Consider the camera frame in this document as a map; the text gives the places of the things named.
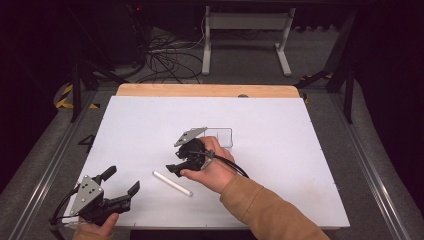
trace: gray carpet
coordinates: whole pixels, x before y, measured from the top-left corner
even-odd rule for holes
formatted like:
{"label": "gray carpet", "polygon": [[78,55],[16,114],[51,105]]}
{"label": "gray carpet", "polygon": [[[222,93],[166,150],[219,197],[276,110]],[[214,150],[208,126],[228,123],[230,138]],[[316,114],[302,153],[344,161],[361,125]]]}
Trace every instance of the gray carpet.
{"label": "gray carpet", "polygon": [[[299,81],[300,76],[314,74],[322,69],[336,36],[337,32],[334,30],[325,32],[315,30],[303,33],[292,31],[286,46],[286,55],[293,76],[284,77],[277,55],[273,50],[274,39],[278,39],[278,33],[261,33],[257,39],[252,41],[241,40],[233,35],[220,34],[212,41],[210,75],[199,76],[199,81],[216,84],[292,85]],[[188,52],[202,57],[202,47]],[[193,70],[201,69],[201,64],[191,57],[181,56],[179,61]],[[129,80],[134,82],[149,73],[151,71],[145,68]],[[340,196],[351,223],[350,228],[326,231],[326,233],[331,239],[393,239],[358,164],[358,157],[352,142],[337,114],[338,109],[332,104],[331,96],[322,88],[326,82],[327,80],[320,80],[307,89],[301,90],[308,95],[307,109],[334,180],[340,187]],[[101,83],[93,100],[93,103],[100,103],[100,108],[89,109],[85,113],[44,201],[39,209],[31,210],[36,215],[34,221],[29,223],[28,231],[22,235],[22,239],[54,239],[48,230],[47,221],[61,199],[79,180],[77,178],[87,157],[87,146],[78,145],[78,142],[90,134],[96,134],[110,96],[115,94],[116,89],[117,85],[114,83]],[[55,156],[69,125],[71,115],[72,110],[70,109],[59,110],[49,128],[1,194],[0,239],[7,239],[13,231],[32,197],[31,193],[37,187],[45,169]],[[377,169],[411,239],[424,239],[423,218],[381,146],[359,86],[355,86],[353,121],[360,140],[363,142],[364,150]],[[71,239],[73,231],[64,229],[63,233],[67,239]],[[129,238],[128,230],[117,230],[115,239]]]}

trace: person's right hand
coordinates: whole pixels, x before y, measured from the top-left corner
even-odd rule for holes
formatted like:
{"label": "person's right hand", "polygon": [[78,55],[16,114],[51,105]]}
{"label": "person's right hand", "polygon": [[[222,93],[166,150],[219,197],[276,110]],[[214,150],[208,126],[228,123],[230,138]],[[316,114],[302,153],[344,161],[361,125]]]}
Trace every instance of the person's right hand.
{"label": "person's right hand", "polygon": [[[219,142],[215,137],[202,137],[200,138],[200,141],[205,144],[206,150],[213,150],[216,155],[234,162],[234,157],[227,149],[224,149],[219,145]],[[183,169],[180,174],[188,179],[205,185],[214,192],[221,193],[234,175],[236,175],[236,172],[220,160],[213,159],[212,162],[201,171]]]}

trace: white stick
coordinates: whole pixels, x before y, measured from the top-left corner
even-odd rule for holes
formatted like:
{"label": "white stick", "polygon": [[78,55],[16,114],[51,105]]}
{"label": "white stick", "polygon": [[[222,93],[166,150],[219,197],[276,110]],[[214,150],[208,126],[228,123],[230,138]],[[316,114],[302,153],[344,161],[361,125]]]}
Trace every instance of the white stick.
{"label": "white stick", "polygon": [[165,183],[167,183],[169,186],[171,186],[171,187],[177,189],[178,191],[184,193],[185,195],[190,196],[190,197],[193,196],[193,193],[191,191],[189,191],[189,190],[181,187],[180,185],[174,183],[173,181],[171,181],[169,178],[163,176],[162,174],[160,174],[156,171],[153,171],[153,175],[155,177],[159,178],[160,180],[164,181]]}

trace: person's left hand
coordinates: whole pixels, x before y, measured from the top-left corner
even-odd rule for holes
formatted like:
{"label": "person's left hand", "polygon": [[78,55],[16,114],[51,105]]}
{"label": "person's left hand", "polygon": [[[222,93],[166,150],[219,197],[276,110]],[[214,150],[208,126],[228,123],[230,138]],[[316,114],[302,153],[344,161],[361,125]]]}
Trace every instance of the person's left hand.
{"label": "person's left hand", "polygon": [[96,224],[92,223],[92,224],[80,225],[78,228],[85,232],[107,237],[112,234],[113,227],[115,227],[115,224],[118,221],[118,218],[119,218],[118,213],[112,213],[106,219],[106,222],[103,223],[102,226],[97,226]]}

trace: floor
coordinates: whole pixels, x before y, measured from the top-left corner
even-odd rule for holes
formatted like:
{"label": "floor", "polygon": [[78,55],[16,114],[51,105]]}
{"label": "floor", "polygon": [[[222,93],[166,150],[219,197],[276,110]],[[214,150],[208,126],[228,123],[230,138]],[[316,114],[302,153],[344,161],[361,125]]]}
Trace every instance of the floor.
{"label": "floor", "polygon": [[[251,33],[246,34],[216,34],[212,40],[210,74],[199,75],[197,79],[181,78],[181,81],[292,85],[301,76],[312,75],[323,68],[338,33],[335,29],[292,30],[286,45],[287,59],[293,72],[291,77],[283,76],[273,50],[273,43],[279,39],[280,33],[261,32],[253,35],[253,40],[240,37],[252,36]],[[202,58],[201,45],[184,52]],[[191,69],[181,67],[179,76],[189,76],[191,71],[201,70],[200,61],[189,55],[179,55],[178,61]],[[117,73],[128,71],[128,68],[120,68]],[[145,67],[128,80],[137,82],[141,79],[150,84],[153,79],[144,77],[151,73],[152,70]],[[155,83],[175,82],[168,75],[157,77]],[[340,115],[343,90],[327,94],[324,88],[327,81],[322,79],[300,90],[308,97],[308,112],[351,223],[350,228],[325,231],[326,234],[331,239],[424,239],[423,217],[380,143],[360,86],[355,85],[353,125],[349,125]],[[58,90],[58,97],[65,87]],[[113,82],[100,81],[97,92],[84,91],[85,106],[95,103],[100,107],[87,109],[75,123],[70,123],[72,109],[59,109],[0,196],[0,239],[55,239],[49,232],[48,220],[79,180],[77,178],[87,157],[87,146],[78,143],[90,134],[96,134],[108,101],[117,88],[118,85]],[[62,233],[66,239],[71,239],[73,230],[64,228]],[[169,236],[168,233],[145,231],[139,236],[142,239],[163,239]],[[187,239],[183,235],[171,236]],[[197,238],[215,239],[210,235],[190,237]],[[118,229],[115,239],[130,239],[130,231]]]}

